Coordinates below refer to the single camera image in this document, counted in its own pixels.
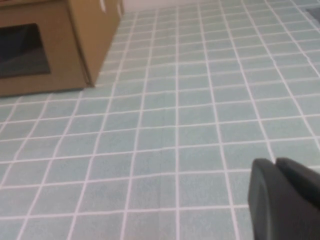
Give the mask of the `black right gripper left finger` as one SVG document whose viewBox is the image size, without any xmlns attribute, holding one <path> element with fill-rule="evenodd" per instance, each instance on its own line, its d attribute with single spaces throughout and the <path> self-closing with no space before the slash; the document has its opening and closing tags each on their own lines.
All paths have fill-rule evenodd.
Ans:
<svg viewBox="0 0 320 240">
<path fill-rule="evenodd" d="M 276 162 L 253 161 L 248 206 L 255 240 L 320 238 L 320 197 L 302 197 Z"/>
</svg>

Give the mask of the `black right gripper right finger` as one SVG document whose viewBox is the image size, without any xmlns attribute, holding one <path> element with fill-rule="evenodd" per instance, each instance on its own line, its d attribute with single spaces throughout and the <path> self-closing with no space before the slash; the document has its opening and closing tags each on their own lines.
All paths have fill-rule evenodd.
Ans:
<svg viewBox="0 0 320 240">
<path fill-rule="evenodd" d="M 320 174 L 289 158 L 277 158 L 275 165 L 303 198 L 320 197 Z"/>
</svg>

